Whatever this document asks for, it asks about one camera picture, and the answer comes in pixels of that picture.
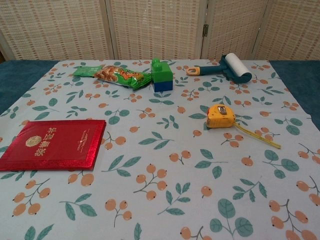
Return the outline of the yellow tape measure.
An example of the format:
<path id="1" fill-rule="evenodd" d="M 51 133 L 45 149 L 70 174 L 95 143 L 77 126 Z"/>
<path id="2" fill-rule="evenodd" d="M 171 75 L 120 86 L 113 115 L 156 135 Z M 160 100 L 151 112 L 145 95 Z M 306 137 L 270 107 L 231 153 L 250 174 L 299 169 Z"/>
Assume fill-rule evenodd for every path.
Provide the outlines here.
<path id="1" fill-rule="evenodd" d="M 234 114 L 233 110 L 229 106 L 226 106 L 224 104 L 215 104 L 207 110 L 206 126 L 209 129 L 236 127 L 237 129 L 255 139 L 273 146 L 274 148 L 281 149 L 281 145 L 271 140 L 265 139 L 262 136 L 259 136 L 258 134 L 236 123 L 236 115 Z"/>

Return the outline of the green blue building block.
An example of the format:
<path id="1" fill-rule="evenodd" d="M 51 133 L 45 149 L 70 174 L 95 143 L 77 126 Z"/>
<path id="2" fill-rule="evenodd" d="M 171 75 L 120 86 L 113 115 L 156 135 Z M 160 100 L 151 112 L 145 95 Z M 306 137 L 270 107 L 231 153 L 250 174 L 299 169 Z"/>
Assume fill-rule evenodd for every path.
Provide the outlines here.
<path id="1" fill-rule="evenodd" d="M 173 72 L 166 61 L 152 59 L 151 77 L 155 93 L 173 90 Z"/>

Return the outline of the orange green snack bag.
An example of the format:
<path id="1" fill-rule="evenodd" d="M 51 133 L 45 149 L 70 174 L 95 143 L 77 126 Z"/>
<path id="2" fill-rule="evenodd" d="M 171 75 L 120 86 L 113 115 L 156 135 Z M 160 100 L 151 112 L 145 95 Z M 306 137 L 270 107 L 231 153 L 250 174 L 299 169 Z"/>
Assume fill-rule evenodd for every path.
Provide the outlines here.
<path id="1" fill-rule="evenodd" d="M 134 91 L 152 81 L 152 75 L 150 73 L 137 72 L 114 65 L 103 67 L 93 76 L 106 82 L 132 88 Z"/>

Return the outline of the floral tablecloth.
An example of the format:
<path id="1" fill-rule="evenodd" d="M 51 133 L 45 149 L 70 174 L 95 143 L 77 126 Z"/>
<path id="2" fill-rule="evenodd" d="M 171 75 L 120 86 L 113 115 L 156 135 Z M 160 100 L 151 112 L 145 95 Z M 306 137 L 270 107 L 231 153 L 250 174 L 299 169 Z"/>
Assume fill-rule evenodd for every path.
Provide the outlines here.
<path id="1" fill-rule="evenodd" d="M 60 61 L 0 114 L 0 157 L 30 121 L 106 121 L 91 171 L 0 172 L 0 240 L 320 240 L 320 127 L 270 61 L 245 62 L 248 84 L 168 64 L 173 90 L 154 92 L 73 76 L 147 60 Z M 281 149 L 208 128 L 217 104 Z"/>

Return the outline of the woven folding screen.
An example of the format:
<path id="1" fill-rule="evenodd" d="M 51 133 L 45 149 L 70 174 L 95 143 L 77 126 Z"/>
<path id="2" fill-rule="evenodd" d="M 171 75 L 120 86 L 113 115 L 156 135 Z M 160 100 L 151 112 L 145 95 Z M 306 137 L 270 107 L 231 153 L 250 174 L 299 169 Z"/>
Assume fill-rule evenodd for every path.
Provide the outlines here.
<path id="1" fill-rule="evenodd" d="M 6 60 L 320 60 L 320 0 L 0 0 Z"/>

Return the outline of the small green packet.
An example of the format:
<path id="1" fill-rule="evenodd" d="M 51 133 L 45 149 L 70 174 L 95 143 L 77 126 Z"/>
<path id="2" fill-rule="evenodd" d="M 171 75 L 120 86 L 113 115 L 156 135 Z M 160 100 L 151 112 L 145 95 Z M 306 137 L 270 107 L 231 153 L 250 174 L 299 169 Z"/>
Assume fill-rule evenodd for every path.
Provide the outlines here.
<path id="1" fill-rule="evenodd" d="M 94 77 L 102 68 L 102 66 L 79 66 L 72 75 L 75 77 Z"/>

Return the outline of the teal lint roller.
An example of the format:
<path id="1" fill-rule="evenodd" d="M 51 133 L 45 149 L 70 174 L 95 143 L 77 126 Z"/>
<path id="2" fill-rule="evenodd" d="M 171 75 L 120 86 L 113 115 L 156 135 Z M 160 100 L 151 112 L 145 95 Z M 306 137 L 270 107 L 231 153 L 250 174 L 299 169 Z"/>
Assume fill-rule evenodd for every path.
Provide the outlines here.
<path id="1" fill-rule="evenodd" d="M 235 84 L 246 84 L 251 81 L 252 73 L 234 53 L 222 55 L 217 66 L 196 66 L 187 69 L 188 76 L 205 76 L 222 73 Z"/>

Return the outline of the red certificate book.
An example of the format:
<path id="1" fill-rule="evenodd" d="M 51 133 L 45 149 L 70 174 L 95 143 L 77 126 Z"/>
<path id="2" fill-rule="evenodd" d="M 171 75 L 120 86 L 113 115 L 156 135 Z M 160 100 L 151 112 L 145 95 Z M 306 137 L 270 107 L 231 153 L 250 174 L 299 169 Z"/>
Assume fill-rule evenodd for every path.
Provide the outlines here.
<path id="1" fill-rule="evenodd" d="M 93 170 L 105 120 L 30 121 L 0 157 L 0 172 Z"/>

